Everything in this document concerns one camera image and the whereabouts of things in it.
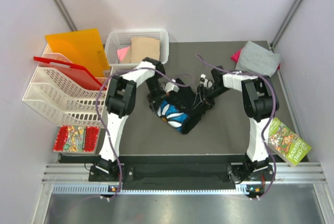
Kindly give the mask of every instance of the flower pattern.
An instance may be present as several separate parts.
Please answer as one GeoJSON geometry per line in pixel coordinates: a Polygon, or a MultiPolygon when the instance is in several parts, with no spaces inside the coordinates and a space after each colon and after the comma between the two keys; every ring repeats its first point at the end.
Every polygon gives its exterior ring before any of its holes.
{"type": "Polygon", "coordinates": [[[157,116],[175,127],[179,132],[181,132],[183,122],[188,118],[186,113],[180,113],[175,106],[168,104],[166,101],[161,103],[157,111],[157,116]]]}

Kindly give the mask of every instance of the pink cloth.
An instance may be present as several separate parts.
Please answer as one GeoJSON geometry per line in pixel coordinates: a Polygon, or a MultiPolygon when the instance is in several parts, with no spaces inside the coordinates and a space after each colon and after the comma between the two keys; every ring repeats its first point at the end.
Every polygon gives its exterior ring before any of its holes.
{"type": "Polygon", "coordinates": [[[117,50],[117,56],[118,56],[118,59],[120,60],[120,62],[124,59],[127,51],[129,51],[131,46],[128,46],[127,48],[122,48],[122,49],[119,49],[117,50]]]}
{"type": "Polygon", "coordinates": [[[231,59],[232,59],[235,63],[237,63],[238,60],[239,60],[241,50],[242,50],[242,48],[241,48],[239,51],[237,51],[235,54],[233,54],[233,55],[231,56],[231,59]]]}

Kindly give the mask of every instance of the white wall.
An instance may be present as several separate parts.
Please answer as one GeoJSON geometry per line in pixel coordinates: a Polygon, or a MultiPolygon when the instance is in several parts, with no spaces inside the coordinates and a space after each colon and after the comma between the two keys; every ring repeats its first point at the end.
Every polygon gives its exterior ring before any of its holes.
{"type": "Polygon", "coordinates": [[[124,28],[166,28],[172,42],[272,41],[294,0],[63,0],[103,41],[124,28]]]}
{"type": "Polygon", "coordinates": [[[311,158],[334,194],[334,2],[305,0],[277,46],[281,70],[311,158]]]}
{"type": "Polygon", "coordinates": [[[28,223],[56,127],[21,100],[46,46],[68,31],[52,0],[0,0],[0,223],[28,223]]]}

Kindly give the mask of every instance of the gray towel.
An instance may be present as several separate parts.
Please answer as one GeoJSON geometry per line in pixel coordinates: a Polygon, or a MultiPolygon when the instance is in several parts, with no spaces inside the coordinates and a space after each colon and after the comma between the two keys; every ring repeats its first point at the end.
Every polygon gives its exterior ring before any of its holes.
{"type": "Polygon", "coordinates": [[[241,50],[235,69],[252,71],[271,77],[276,72],[280,62],[280,54],[272,53],[252,41],[248,41],[241,50]]]}

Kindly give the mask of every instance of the white plastic basket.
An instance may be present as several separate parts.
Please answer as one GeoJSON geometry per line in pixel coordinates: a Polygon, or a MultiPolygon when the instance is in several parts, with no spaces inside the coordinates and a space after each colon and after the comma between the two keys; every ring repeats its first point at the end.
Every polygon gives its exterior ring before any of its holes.
{"type": "MultiPolygon", "coordinates": [[[[99,100],[103,118],[105,93],[99,100]]],[[[97,95],[98,91],[83,89],[54,68],[37,67],[23,101],[57,126],[103,127],[95,111],[97,95]]]]}
{"type": "Polygon", "coordinates": [[[131,45],[131,38],[134,37],[149,37],[160,40],[160,61],[166,64],[169,55],[169,37],[168,32],[164,29],[131,29],[131,30],[116,30],[109,33],[105,43],[105,54],[110,66],[128,66],[135,67],[138,63],[120,64],[117,57],[117,50],[126,48],[131,45]]]}

